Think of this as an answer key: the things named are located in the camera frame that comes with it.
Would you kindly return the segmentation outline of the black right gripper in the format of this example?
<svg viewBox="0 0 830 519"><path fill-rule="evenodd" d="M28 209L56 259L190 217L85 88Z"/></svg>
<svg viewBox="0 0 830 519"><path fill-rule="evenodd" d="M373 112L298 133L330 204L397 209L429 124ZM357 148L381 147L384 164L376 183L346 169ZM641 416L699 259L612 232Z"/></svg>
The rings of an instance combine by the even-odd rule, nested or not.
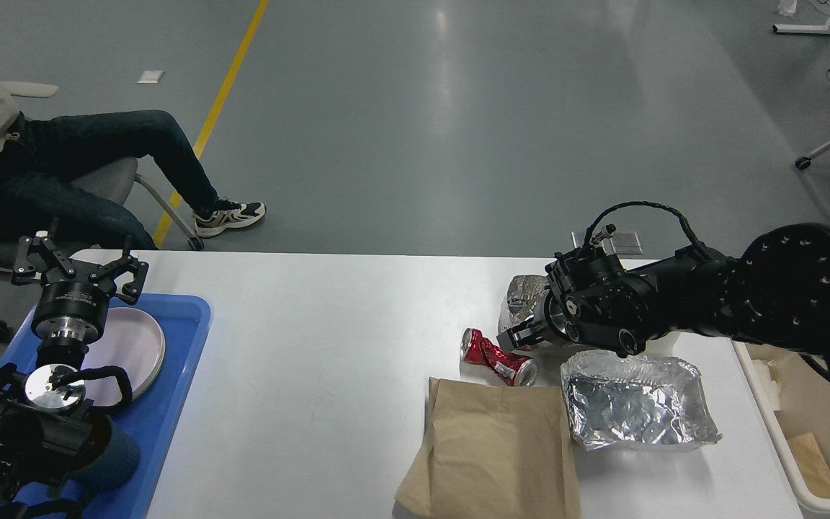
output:
<svg viewBox="0 0 830 519"><path fill-rule="evenodd" d="M577 341L566 331L568 319L556 296L549 289L534 305L530 316L497 335L504 352L530 352L546 345L575 345Z"/></svg>

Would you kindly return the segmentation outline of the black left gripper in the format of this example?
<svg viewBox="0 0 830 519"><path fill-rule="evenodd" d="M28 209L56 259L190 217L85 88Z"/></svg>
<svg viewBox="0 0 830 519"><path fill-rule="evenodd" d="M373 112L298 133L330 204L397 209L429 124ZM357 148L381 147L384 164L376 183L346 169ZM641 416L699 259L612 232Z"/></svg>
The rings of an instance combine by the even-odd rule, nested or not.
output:
<svg viewBox="0 0 830 519"><path fill-rule="evenodd" d="M49 232L21 236L11 283L44 286L32 318L34 335L42 340L68 337L86 345L99 341L111 298L132 306L143 295L150 265L134 256L132 245L133 238L126 236L118 259L97 264L87 283L73 280L78 268Z"/></svg>

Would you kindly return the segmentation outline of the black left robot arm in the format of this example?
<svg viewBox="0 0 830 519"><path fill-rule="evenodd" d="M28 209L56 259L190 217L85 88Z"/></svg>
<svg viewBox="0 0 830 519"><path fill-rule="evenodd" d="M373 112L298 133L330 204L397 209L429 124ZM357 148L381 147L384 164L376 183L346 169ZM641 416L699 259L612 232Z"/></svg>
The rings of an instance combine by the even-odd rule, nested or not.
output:
<svg viewBox="0 0 830 519"><path fill-rule="evenodd" d="M111 300L132 305L143 290L148 263L131 245L126 237L118 259L95 264L67 257L48 232L17 243L11 282L43 289L32 317L40 344L32 371L0 367L0 518L81 518L138 468L139 447L112 418L134 399L128 372L83 366Z"/></svg>

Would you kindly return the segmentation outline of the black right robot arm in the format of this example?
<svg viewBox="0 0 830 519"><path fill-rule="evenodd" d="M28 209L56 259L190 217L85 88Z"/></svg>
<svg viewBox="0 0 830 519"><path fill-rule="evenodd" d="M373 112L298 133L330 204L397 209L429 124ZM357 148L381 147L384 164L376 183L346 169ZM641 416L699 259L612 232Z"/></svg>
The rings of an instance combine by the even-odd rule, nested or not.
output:
<svg viewBox="0 0 830 519"><path fill-rule="evenodd" d="M675 216L687 246L627 269L602 245L615 226L600 213L578 247L546 266L531 316L499 333L504 351L549 342L626 358L670 332L691 332L819 358L830 382L830 226L775 228L729 257L698 239L681 211L645 206Z"/></svg>

